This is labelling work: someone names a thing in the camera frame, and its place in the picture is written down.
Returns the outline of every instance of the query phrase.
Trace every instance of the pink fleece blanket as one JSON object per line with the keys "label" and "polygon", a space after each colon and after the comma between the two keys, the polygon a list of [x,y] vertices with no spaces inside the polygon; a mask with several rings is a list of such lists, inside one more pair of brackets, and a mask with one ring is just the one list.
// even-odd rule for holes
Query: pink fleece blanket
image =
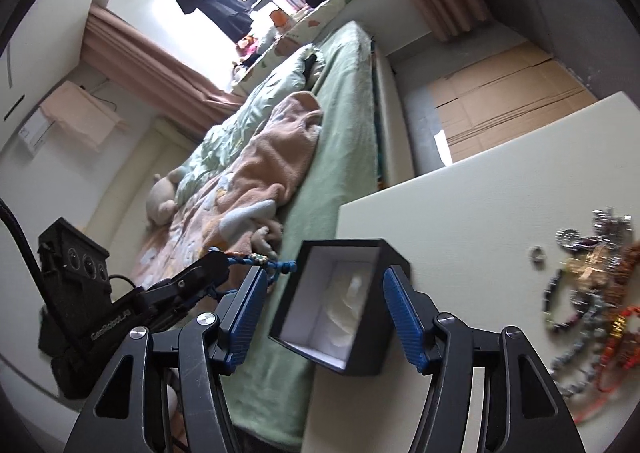
{"label": "pink fleece blanket", "polygon": [[[322,113],[309,92],[277,105],[238,159],[212,178],[144,245],[133,280],[146,289],[175,276],[210,247],[275,257],[282,236],[276,210],[302,183],[320,133]],[[223,288],[237,288],[246,268],[233,267]]]}

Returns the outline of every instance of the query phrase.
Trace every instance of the beaded bracelet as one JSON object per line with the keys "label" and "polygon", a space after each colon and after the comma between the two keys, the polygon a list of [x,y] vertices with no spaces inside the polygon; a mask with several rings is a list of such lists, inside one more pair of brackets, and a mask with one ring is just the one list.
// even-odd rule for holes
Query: beaded bracelet
{"label": "beaded bracelet", "polygon": [[607,303],[606,317],[613,323],[618,317],[620,305],[626,297],[629,279],[640,261],[640,242],[625,247],[620,257],[612,258],[609,264],[609,286],[604,290]]}
{"label": "beaded bracelet", "polygon": [[545,327],[548,331],[557,334],[558,332],[566,332],[570,328],[574,327],[578,321],[587,313],[590,307],[590,300],[580,299],[576,303],[576,311],[573,316],[571,316],[564,323],[556,323],[551,315],[551,299],[556,290],[558,289],[558,285],[564,276],[564,269],[558,269],[554,277],[551,278],[549,284],[546,287],[545,293],[543,294],[543,316],[545,318]]}
{"label": "beaded bracelet", "polygon": [[575,356],[583,351],[590,341],[594,338],[600,339],[606,335],[606,331],[604,329],[605,321],[601,316],[601,312],[605,307],[604,300],[598,293],[591,292],[590,295],[593,297],[593,301],[591,303],[591,308],[584,316],[585,330],[580,332],[580,337],[574,341],[567,352],[551,361],[551,368],[549,368],[549,374],[556,383],[560,395],[566,399],[570,399],[577,393],[582,393],[587,386],[595,380],[597,375],[596,367],[600,362],[599,352],[602,349],[602,345],[600,343],[596,343],[594,346],[594,354],[593,357],[591,357],[589,368],[586,371],[582,370],[582,373],[584,374],[583,381],[562,386],[557,380],[559,372],[564,369],[564,367],[567,366]]}
{"label": "beaded bracelet", "polygon": [[[210,251],[217,251],[217,247],[211,247]],[[275,261],[268,256],[259,255],[257,253],[240,253],[238,251],[229,251],[225,253],[229,261],[229,265],[258,265],[264,268],[269,274],[267,278],[267,284],[272,285],[275,283],[280,274],[295,273],[296,262],[295,261]],[[207,289],[207,295],[220,301],[226,294],[236,292],[236,290],[217,290],[211,286]]]}
{"label": "beaded bracelet", "polygon": [[620,368],[631,359],[636,353],[640,351],[640,331],[635,334],[627,333],[622,336],[620,346],[618,348],[618,366]]}
{"label": "beaded bracelet", "polygon": [[[640,317],[640,306],[628,306],[624,310],[620,311],[615,321],[613,321],[609,339],[607,340],[605,349],[602,353],[602,356],[600,357],[600,364],[596,367],[596,388],[598,388],[598,391],[601,391],[603,393],[610,393],[617,388],[617,386],[603,388],[602,374],[607,369],[607,365],[610,363],[620,345],[620,342],[622,341],[626,328],[626,320],[632,315]],[[634,367],[638,362],[638,359],[636,359],[636,357],[640,358],[640,349],[636,349],[634,355],[625,362],[625,364],[623,365],[623,370],[629,370]]]}

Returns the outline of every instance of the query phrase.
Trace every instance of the black cable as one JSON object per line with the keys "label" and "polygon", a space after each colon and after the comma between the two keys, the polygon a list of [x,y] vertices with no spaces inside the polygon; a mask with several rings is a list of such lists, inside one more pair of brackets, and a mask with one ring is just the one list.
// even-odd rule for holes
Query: black cable
{"label": "black cable", "polygon": [[76,337],[66,327],[65,321],[60,315],[60,312],[58,312],[58,309],[56,308],[56,305],[53,302],[49,291],[45,287],[44,277],[42,276],[40,266],[38,265],[38,262],[31,252],[29,242],[27,241],[27,238],[25,237],[24,232],[22,231],[22,228],[18,223],[18,220],[15,219],[15,216],[11,212],[11,209],[9,209],[9,207],[4,203],[4,200],[2,200],[2,198],[0,198],[0,220],[2,220],[2,223],[9,230],[9,233],[14,239],[15,245],[18,246],[18,251],[20,251],[22,259],[24,260],[24,263],[26,264],[31,277],[33,278],[36,287],[38,287],[40,295],[44,299],[44,303],[45,305],[47,305],[47,310],[49,311],[49,314],[51,314],[53,321],[56,322],[56,325],[58,325],[62,333],[65,335],[68,343],[71,344],[71,346],[73,346],[81,354],[81,356],[85,356],[86,354],[84,352],[84,349],[80,346],[80,343],[78,342]]}
{"label": "black cable", "polygon": [[136,288],[136,284],[132,282],[132,280],[130,280],[128,277],[123,276],[122,274],[110,274],[109,275],[109,280],[112,280],[114,278],[117,279],[123,279],[124,281],[126,281],[127,283],[129,283],[130,286],[132,286],[134,289]]}
{"label": "black cable", "polygon": [[184,453],[190,453],[188,446],[181,440],[175,438],[173,435],[171,435],[171,442],[174,443],[174,446],[178,446],[178,448],[184,451]]}
{"label": "black cable", "polygon": [[94,94],[89,94],[89,95],[91,95],[92,97],[95,97],[98,100],[101,100],[102,102],[108,102],[109,104],[112,104],[113,105],[113,111],[114,112],[118,111],[118,105],[115,102],[113,102],[112,100],[102,99],[101,97],[94,96]]}

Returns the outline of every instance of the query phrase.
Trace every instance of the stuffed bear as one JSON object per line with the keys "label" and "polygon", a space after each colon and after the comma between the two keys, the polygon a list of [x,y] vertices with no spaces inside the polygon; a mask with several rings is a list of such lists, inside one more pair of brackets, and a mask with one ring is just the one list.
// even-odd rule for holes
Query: stuffed bear
{"label": "stuffed bear", "polygon": [[171,223],[174,214],[178,210],[175,203],[175,190],[187,169],[179,167],[161,178],[158,173],[154,175],[154,186],[146,198],[146,217],[154,225],[161,227]]}

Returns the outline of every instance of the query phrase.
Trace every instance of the green bedsheet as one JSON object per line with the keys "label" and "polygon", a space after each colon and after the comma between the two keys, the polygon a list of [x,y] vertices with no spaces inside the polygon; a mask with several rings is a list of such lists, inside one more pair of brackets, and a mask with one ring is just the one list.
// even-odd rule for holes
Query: green bedsheet
{"label": "green bedsheet", "polygon": [[[340,206],[377,191],[371,39],[351,22],[320,48],[326,67],[313,93],[324,111],[322,132],[305,181],[279,213],[281,259],[294,259],[303,240],[332,239]],[[244,365],[223,378],[223,388],[236,426],[298,451],[313,363],[268,338],[287,279],[281,276],[268,297]]]}

